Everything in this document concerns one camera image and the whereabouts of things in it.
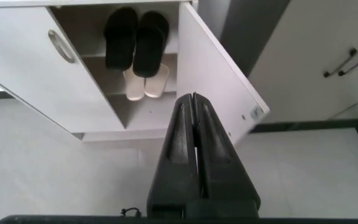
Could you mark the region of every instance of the white tile floor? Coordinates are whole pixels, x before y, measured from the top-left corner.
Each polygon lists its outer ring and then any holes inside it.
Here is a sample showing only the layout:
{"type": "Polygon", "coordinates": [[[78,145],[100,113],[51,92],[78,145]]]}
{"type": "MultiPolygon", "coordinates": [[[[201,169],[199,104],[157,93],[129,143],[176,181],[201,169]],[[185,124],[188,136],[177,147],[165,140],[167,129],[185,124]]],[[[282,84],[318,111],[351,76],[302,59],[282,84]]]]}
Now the white tile floor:
{"type": "MultiPolygon", "coordinates": [[[[0,100],[0,219],[145,211],[162,139],[83,144],[15,100],[0,100]]],[[[354,129],[252,134],[237,148],[261,217],[358,218],[354,129]]]]}

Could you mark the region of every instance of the open cabinet door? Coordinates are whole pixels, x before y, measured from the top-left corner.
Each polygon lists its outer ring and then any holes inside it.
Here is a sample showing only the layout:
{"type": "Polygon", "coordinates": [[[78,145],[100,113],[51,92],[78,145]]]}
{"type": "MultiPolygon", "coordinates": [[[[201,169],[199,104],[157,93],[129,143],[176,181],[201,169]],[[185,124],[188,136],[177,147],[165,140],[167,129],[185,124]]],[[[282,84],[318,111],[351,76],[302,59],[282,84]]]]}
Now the open cabinet door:
{"type": "Polygon", "coordinates": [[[177,97],[197,92],[212,103],[236,144],[269,112],[190,3],[180,4],[177,97]]]}
{"type": "Polygon", "coordinates": [[[45,7],[0,8],[0,85],[71,133],[124,129],[45,7]]]}

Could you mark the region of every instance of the chrome door handle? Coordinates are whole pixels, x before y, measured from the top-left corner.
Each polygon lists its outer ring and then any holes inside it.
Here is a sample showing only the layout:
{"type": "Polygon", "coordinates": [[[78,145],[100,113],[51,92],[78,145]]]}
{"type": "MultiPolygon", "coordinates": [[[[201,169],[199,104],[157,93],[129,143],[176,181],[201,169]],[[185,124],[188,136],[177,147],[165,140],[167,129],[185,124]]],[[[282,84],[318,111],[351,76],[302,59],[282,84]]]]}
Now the chrome door handle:
{"type": "Polygon", "coordinates": [[[54,30],[48,31],[48,37],[52,42],[53,46],[57,52],[64,58],[68,63],[74,63],[74,57],[68,56],[65,51],[62,49],[61,43],[63,42],[59,35],[54,30]]]}

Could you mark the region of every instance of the cable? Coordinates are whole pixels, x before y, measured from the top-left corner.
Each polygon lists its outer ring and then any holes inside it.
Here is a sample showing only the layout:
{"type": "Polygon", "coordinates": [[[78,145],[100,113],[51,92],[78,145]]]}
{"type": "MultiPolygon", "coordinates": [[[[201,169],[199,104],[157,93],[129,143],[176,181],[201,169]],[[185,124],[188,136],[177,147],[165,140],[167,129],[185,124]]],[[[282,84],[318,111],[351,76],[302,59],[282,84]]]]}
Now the cable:
{"type": "Polygon", "coordinates": [[[137,208],[128,208],[128,209],[123,208],[121,210],[121,217],[126,217],[126,213],[131,210],[136,210],[135,217],[140,218],[142,216],[142,213],[137,208]]]}

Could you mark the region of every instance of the cabinet door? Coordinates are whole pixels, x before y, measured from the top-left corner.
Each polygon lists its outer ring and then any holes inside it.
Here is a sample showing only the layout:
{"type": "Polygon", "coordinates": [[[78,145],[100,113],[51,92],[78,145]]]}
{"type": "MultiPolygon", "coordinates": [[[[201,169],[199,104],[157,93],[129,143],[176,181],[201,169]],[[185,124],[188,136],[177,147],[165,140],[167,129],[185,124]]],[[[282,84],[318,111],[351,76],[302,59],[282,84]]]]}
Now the cabinet door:
{"type": "Polygon", "coordinates": [[[219,41],[183,2],[179,10],[177,97],[197,92],[210,100],[235,144],[269,112],[219,41]]]}
{"type": "MultiPolygon", "coordinates": [[[[358,1],[291,1],[249,77],[272,110],[265,121],[325,120],[357,103],[358,67],[323,76],[351,47],[358,50],[358,1]]],[[[358,54],[348,64],[356,62],[358,54]]]]}
{"type": "Polygon", "coordinates": [[[45,7],[0,8],[0,84],[69,132],[123,129],[45,7]]]}

